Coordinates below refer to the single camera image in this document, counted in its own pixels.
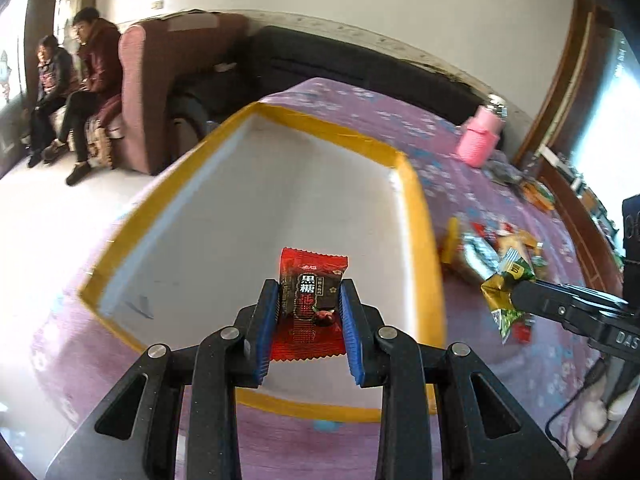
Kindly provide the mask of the white gloved right hand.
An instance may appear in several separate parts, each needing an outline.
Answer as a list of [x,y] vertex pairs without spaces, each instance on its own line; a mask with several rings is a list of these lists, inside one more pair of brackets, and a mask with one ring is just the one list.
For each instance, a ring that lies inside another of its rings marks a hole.
[[639,388],[639,376],[610,405],[603,402],[607,385],[608,378],[603,374],[578,396],[565,439],[569,460],[574,460],[582,451],[594,452],[600,446],[598,441],[601,434],[612,436],[634,400]]

